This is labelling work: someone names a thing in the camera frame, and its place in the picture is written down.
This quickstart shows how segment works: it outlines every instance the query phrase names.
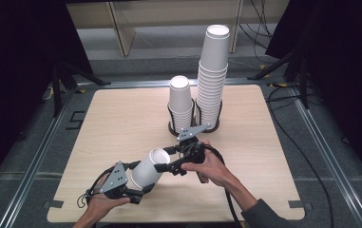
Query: short stack of cups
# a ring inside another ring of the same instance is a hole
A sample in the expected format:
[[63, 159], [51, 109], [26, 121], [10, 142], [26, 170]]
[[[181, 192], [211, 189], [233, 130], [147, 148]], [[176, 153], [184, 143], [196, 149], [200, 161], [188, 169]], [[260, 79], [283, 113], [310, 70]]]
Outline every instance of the short stack of cups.
[[193, 102], [189, 80], [185, 76], [175, 76], [169, 84], [168, 111], [170, 114], [169, 131], [177, 135], [183, 128], [192, 125]]
[[207, 28], [199, 62], [196, 124], [210, 124], [216, 129], [222, 105], [222, 90], [228, 68], [229, 28]]

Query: wooden table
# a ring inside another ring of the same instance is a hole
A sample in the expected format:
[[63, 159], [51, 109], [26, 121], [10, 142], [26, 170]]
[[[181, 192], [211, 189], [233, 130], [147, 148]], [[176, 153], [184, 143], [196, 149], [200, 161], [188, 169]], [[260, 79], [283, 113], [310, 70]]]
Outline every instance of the wooden table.
[[[194, 86], [192, 96], [197, 97]], [[49, 221], [76, 221], [85, 211], [78, 208], [78, 197], [115, 162], [139, 161], [153, 148], [177, 143], [167, 128], [168, 99], [168, 87], [95, 93], [54, 198], [63, 201], [63, 207], [50, 208]], [[226, 86], [219, 129], [199, 134], [198, 138], [210, 140], [229, 169], [280, 216], [304, 217], [303, 208], [289, 206], [288, 201], [299, 200], [299, 195], [257, 85]], [[238, 205], [235, 202], [234, 205], [243, 219]], [[115, 208], [103, 219], [115, 222], [231, 220], [223, 189], [213, 183], [201, 184], [194, 173], [183, 177], [164, 173], [139, 205]]]

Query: person's forearm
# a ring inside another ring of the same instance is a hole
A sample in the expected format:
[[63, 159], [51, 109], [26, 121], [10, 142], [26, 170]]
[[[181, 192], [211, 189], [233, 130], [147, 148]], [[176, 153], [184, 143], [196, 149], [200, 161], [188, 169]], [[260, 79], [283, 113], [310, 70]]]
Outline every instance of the person's forearm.
[[92, 216], [90, 216], [87, 212], [85, 212], [74, 224], [73, 228], [90, 228], [93, 224], [98, 221], [95, 221]]
[[224, 184], [224, 188], [234, 198], [242, 211], [249, 210], [257, 204], [257, 199], [235, 176], [228, 178], [227, 182]]

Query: metal frame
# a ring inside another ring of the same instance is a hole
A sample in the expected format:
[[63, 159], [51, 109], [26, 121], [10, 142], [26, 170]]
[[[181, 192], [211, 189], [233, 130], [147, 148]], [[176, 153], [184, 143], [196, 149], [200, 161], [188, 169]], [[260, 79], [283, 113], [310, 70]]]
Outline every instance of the metal frame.
[[[83, 88], [96, 88], [96, 89], [115, 89], [115, 88], [138, 88], [138, 87], [163, 87], [169, 86], [169, 80], [162, 81], [143, 81], [143, 82], [115, 82], [111, 85], [95, 85], [93, 83], [89, 84], [80, 84], [79, 87]], [[192, 86], [196, 86], [198, 83], [197, 79], [191, 79], [190, 83]], [[225, 84], [230, 85], [249, 85], [253, 84], [246, 80], [245, 78], [228, 78], [225, 81]], [[290, 90], [291, 94], [294, 96], [299, 94], [299, 91], [293, 87]], [[48, 147], [50, 145], [53, 136], [55, 135], [57, 128], [66, 112], [67, 105], [71, 100], [72, 95], [74, 94], [73, 90], [70, 90], [64, 100], [63, 107], [56, 117], [53, 118], [48, 131], [43, 138], [30, 166], [27, 170], [25, 176], [22, 178], [20, 186], [18, 187], [14, 197], [12, 198], [5, 215], [0, 223], [0, 227], [12, 227], [12, 224], [15, 222], [18, 213], [29, 193], [29, 189], [33, 184], [33, 181], [36, 177], [38, 168], [40, 167], [45, 155], [47, 154]], [[336, 157], [333, 154], [332, 149], [327, 144], [325, 138], [323, 137], [320, 129], [318, 128], [310, 110], [306, 109], [300, 101], [295, 102], [302, 119], [305, 124], [308, 126], [316, 145], [319, 148], [320, 154], [322, 155], [325, 163], [328, 165], [329, 170], [331, 171], [333, 178], [341, 191], [343, 198], [346, 200], [352, 214], [357, 221], [358, 225], [362, 227], [362, 201], [359, 198], [358, 194], [350, 184], [348, 178], [346, 177], [344, 171], [342, 170], [340, 164], [338, 163]]]
[[[299, 95], [298, 89], [296, 87], [291, 88], [291, 94], [294, 96]], [[311, 132], [314, 141], [320, 151], [320, 154], [323, 157], [323, 160], [328, 165], [329, 171], [332, 173], [332, 176], [337, 184], [340, 192], [346, 200], [350, 210], [352, 211], [352, 215], [354, 216], [356, 222], [359, 227], [362, 227], [362, 201], [356, 193], [355, 189], [350, 184], [349, 179], [338, 163], [336, 157], [333, 154], [332, 149], [329, 147], [325, 138], [323, 137], [322, 132], [317, 126], [314, 117], [311, 114], [309, 109], [304, 107], [304, 104], [300, 101], [295, 102], [298, 111], [300, 112], [302, 119], [305, 124], [308, 126], [309, 131]]]

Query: cabinet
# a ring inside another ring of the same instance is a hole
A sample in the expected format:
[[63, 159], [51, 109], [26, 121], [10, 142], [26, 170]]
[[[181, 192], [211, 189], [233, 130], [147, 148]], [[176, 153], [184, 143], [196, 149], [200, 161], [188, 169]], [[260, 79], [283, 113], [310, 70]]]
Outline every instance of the cabinet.
[[[288, 0], [265, 2], [267, 23], [277, 23]], [[127, 55], [137, 27], [226, 25], [230, 29], [229, 50], [234, 52], [239, 24], [259, 23], [256, 6], [261, 1], [244, 0], [151, 0], [67, 4], [77, 29], [113, 28], [119, 49]]]

